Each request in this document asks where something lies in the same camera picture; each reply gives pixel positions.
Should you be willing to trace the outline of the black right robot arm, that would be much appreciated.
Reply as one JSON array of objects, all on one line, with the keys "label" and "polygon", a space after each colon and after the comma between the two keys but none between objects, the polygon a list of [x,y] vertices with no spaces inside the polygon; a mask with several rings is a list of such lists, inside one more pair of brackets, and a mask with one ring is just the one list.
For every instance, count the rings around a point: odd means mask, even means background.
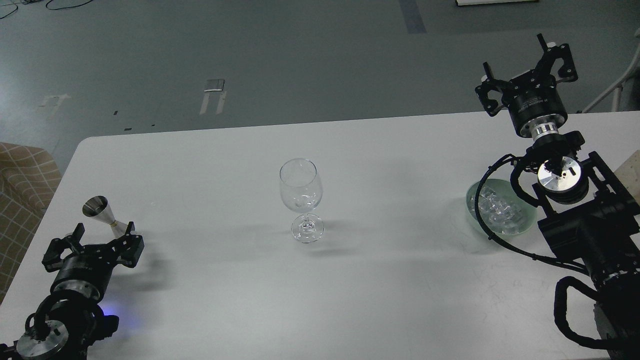
[{"label": "black right robot arm", "polygon": [[[612,360],[639,358],[639,202],[597,152],[584,159],[578,131],[560,133],[569,114],[558,84],[578,80],[570,46],[537,35],[541,59],[509,80],[497,79],[488,63],[475,87],[483,109],[494,117],[507,109],[517,136],[533,143],[522,156],[508,153],[478,182],[473,212],[487,237],[531,260],[589,276],[593,286],[565,276],[557,281],[553,316],[560,333],[578,346],[604,350]],[[512,165],[510,187],[517,198],[540,207],[537,225],[553,256],[513,246],[485,223],[480,195],[489,177]]]}]

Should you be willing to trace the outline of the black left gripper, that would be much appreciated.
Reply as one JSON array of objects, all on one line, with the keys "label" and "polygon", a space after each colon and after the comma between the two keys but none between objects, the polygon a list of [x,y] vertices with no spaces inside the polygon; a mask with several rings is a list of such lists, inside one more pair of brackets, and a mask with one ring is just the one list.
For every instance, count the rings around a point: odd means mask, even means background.
[{"label": "black left gripper", "polygon": [[135,234],[135,223],[129,222],[125,232],[112,244],[81,244],[85,226],[78,223],[73,232],[51,239],[42,258],[49,273],[57,275],[50,294],[71,290],[83,297],[102,301],[117,264],[135,268],[145,248],[142,235]]}]

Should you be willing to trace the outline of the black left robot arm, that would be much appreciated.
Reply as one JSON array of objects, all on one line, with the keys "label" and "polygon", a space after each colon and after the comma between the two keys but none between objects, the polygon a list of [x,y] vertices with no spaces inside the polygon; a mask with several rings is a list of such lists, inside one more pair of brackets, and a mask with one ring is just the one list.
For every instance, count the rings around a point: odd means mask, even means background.
[{"label": "black left robot arm", "polygon": [[30,314],[21,337],[1,345],[3,360],[86,360],[89,347],[112,337],[119,317],[99,305],[105,298],[114,268],[137,266],[145,244],[126,224],[122,234],[104,244],[82,244],[85,227],[50,241],[42,259],[55,272],[50,294]]}]

